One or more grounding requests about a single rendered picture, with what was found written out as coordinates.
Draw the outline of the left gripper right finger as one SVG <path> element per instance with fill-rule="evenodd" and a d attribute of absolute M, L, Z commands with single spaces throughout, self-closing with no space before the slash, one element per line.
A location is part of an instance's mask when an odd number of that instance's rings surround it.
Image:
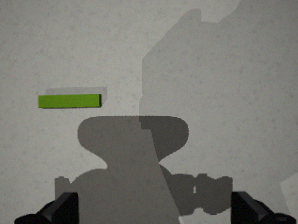
<path fill-rule="evenodd" d="M 233 191 L 231 224 L 296 224 L 296 219 L 283 213 L 274 213 L 263 202 L 254 200 L 246 191 Z"/>

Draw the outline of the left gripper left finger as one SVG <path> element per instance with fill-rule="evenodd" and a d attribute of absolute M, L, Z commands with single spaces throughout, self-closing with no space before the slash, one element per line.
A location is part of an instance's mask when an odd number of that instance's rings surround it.
<path fill-rule="evenodd" d="M 21 216 L 14 221 L 14 224 L 79 224 L 78 193 L 64 192 L 36 214 Z"/>

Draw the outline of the lime green rod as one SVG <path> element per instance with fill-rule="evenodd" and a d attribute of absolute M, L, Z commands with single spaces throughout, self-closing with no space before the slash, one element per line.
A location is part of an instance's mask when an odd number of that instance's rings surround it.
<path fill-rule="evenodd" d="M 102 107 L 101 94 L 40 95 L 38 108 Z"/>

